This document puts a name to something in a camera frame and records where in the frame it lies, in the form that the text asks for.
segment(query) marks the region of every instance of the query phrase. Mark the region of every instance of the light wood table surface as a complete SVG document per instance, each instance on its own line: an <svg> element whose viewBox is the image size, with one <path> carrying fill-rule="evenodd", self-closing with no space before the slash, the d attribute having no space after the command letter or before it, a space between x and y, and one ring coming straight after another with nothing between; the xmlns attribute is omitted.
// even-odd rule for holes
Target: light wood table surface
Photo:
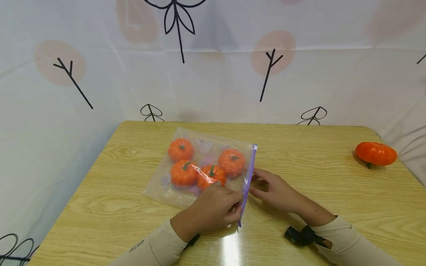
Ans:
<svg viewBox="0 0 426 266"><path fill-rule="evenodd" d="M426 265L426 192L405 166L367 169L353 156L380 138L365 127L126 121L120 124L30 261L107 265L178 207L142 195L178 126L256 143L255 166L354 224L403 265ZM242 228L201 236L177 265L330 265L315 247L283 238L292 216L251 196Z"/></svg>

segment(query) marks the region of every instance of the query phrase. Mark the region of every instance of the white curtain backdrop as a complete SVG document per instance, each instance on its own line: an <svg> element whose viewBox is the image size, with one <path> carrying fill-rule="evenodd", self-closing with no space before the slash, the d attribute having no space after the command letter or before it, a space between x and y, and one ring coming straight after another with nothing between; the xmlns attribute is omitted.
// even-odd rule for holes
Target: white curtain backdrop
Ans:
<svg viewBox="0 0 426 266"><path fill-rule="evenodd" d="M426 184L425 12L424 0L1 1L0 255L31 256L124 120L367 126Z"/></svg>

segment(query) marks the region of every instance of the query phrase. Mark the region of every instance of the black tree drawing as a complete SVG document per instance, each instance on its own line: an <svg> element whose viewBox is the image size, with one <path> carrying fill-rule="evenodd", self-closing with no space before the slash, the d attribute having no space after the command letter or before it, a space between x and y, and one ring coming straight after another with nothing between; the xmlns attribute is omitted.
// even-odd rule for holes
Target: black tree drawing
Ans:
<svg viewBox="0 0 426 266"><path fill-rule="evenodd" d="M422 59L420 59L420 60L417 62L417 65L418 65L418 64L420 64L420 62L421 62L421 61L423 61L423 59L425 59L425 58L426 58L426 54L422 57Z"/></svg>
<svg viewBox="0 0 426 266"><path fill-rule="evenodd" d="M318 112L319 112L320 110L324 110L324 111L325 111L325 115L324 115L323 117L321 117L321 118L317 117L317 114L318 114ZM308 117L308 118L303 117L305 114L309 115L309 114L308 114L309 112L313 113L314 111L315 111L315 113L314 113L314 115L313 115L313 116ZM315 121L315 122L317 122L317 123L318 123L318 125L319 125L319 124L320 124L319 120L323 119L326 115L327 115L327 110L325 110L325 109L324 109L324 108L322 108L321 106L320 106L320 107L315 107L315 108L313 108L313 109L311 109L311 110L307 110L306 112L304 112L304 113L300 116L300 118L302 118L302 119L303 119L303 121L300 121L300 122L299 122L299 123L297 123L297 124L299 125L300 123L303 123L303 122L305 122L305 121L309 121L308 125L310 125L310 124L312 123L312 121Z"/></svg>
<svg viewBox="0 0 426 266"><path fill-rule="evenodd" d="M144 109L147 111L147 108L148 108L148 110L149 110L149 114L144 114L143 113L143 111L144 111ZM160 114L155 114L154 112L153 112L153 109L157 109L159 112L160 112ZM161 120L163 120L163 118L161 118L160 116L162 116L163 115L163 112L161 112L161 110L160 109L158 109L157 107L155 107L154 105L150 105L150 104L145 104L142 108L141 108L141 115L143 115L143 116L146 116L146 118L145 118L145 120L144 121L146 121L148 118L150 118L150 117L152 117L152 119L153 119L153 121L155 121L155 118L159 118L159 119L161 119Z"/></svg>
<svg viewBox="0 0 426 266"><path fill-rule="evenodd" d="M5 260L14 260L14 261L20 261L20 263L19 263L19 266L22 266L22 265L24 265L24 263L25 262L28 262L28 261L30 261L31 260L31 257L32 257L32 255L34 254L34 252L39 248L39 246L38 247L36 247L34 250L33 250L33 248L34 248L34 239L32 239L32 238L28 238L28 239L25 239L24 241L22 241L19 245L18 245L18 242L19 242L19 240L18 240L18 235L17 234L14 234L14 233L11 233L11 234L7 234L7 235L4 235L4 236L2 236L2 237L0 237L0 242L1 242L1 240L3 240L3 241L5 241L4 239L6 239L6 238L8 238L8 237L12 237L12 238L14 238L15 239L15 243L13 244L13 247L11 247L10 248L10 250L8 251L8 252L6 252L5 254L0 254L0 266L2 266L3 265L3 262L5 261ZM30 250L28 251L28 254L25 256L25 257L15 257L15 256L12 256L13 255L13 253L22 245L22 244L24 244L24 243L26 243L26 242L30 242L31 243L31 248L30 248Z"/></svg>
<svg viewBox="0 0 426 266"><path fill-rule="evenodd" d="M90 104L89 100L86 98L86 96L81 91L80 87L78 86L77 82L72 77L72 60L69 63L69 70L66 69L66 66L62 63L62 60L59 57L58 57L58 62L60 63L60 65L57 65L57 64L53 64L53 65L56 66L56 67L58 67L58 68L60 68L60 69L65 70L66 74L71 79L71 81L74 83L74 85L77 87L78 91L81 93L81 95L83 96L83 98L86 100L87 104L90 106L90 108L93 109L93 106Z"/></svg>
<svg viewBox="0 0 426 266"><path fill-rule="evenodd" d="M179 3L178 0L170 0L170 3L167 4L166 6L158 6L158 5L154 4L154 3L152 3L154 1L155 0L145 0L145 2L147 2L150 5L152 5L153 7L156 7L158 9L165 9L166 10L166 13L164 14L164 32L166 33L166 35L169 34L169 32L172 31L172 29L175 26L175 24L176 24L176 27L178 28L179 45L181 47L182 63L185 64L184 52L183 52L183 49L182 49L181 29L179 27L179 23L181 23L182 26L187 31L189 31L190 33L192 33L193 35L195 35L194 22L192 21L191 15L187 11L187 9L188 8L197 7L197 6L201 5L202 3L204 3L206 0L201 0L199 3L197 3L195 5L184 5L182 3ZM178 7L182 8L185 11L185 14L179 14ZM168 29L167 25L166 25L166 19L167 19L167 15L169 14L169 12L173 12L173 23L172 23L172 25ZM181 16L185 16L185 15L187 16L187 18L189 18L189 20L191 22L191 26L190 27L188 27L187 25L185 25L185 23L181 19Z"/></svg>
<svg viewBox="0 0 426 266"><path fill-rule="evenodd" d="M263 94L265 92L265 88L266 88L266 83L268 82L268 77L269 77L269 72L271 71L271 68L283 57L283 55L281 55L277 60L273 60L273 57L275 55L275 49L272 50L272 54L269 54L268 52L266 52L266 55L269 58L269 67L268 67L268 71L266 73L266 77L265 77L265 83L263 84L263 90L262 90L262 95L260 95L260 102L262 101L263 98Z"/></svg>

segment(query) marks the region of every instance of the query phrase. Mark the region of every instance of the orange pumpkin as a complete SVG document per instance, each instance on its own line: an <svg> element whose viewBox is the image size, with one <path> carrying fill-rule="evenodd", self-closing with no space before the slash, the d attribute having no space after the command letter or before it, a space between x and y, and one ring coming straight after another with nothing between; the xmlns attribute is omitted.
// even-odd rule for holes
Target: orange pumpkin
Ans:
<svg viewBox="0 0 426 266"><path fill-rule="evenodd" d="M367 162L368 168L371 168L371 164L386 166L397 159L397 152L394 149L377 142L361 142L355 149L355 154Z"/></svg>
<svg viewBox="0 0 426 266"><path fill-rule="evenodd" d="M169 157L173 162L191 160L194 155L194 147L187 139L175 139L169 146Z"/></svg>
<svg viewBox="0 0 426 266"><path fill-rule="evenodd" d="M226 184L225 171L223 171L219 166L208 165L201 168L197 181L197 186L201 190L205 190L208 186L217 181L220 181L222 186L225 186Z"/></svg>
<svg viewBox="0 0 426 266"><path fill-rule="evenodd" d="M236 149L224 150L218 160L218 165L231 177L239 176L245 166L244 155Z"/></svg>
<svg viewBox="0 0 426 266"><path fill-rule="evenodd" d="M175 186L192 186L197 182L198 167L190 160L180 160L170 170L171 182Z"/></svg>

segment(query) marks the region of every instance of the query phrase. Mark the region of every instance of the beige sleeve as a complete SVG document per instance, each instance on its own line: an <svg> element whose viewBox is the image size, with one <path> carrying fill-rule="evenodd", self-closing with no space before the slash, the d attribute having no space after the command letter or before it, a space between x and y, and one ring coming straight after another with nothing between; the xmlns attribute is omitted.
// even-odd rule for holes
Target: beige sleeve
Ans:
<svg viewBox="0 0 426 266"><path fill-rule="evenodd" d="M401 264L368 241L348 222L337 217L324 226L311 227L316 235L333 243L328 249L316 245L319 252L338 266L400 266Z"/></svg>
<svg viewBox="0 0 426 266"><path fill-rule="evenodd" d="M169 266L179 259L179 254L186 245L168 220L109 266Z"/></svg>

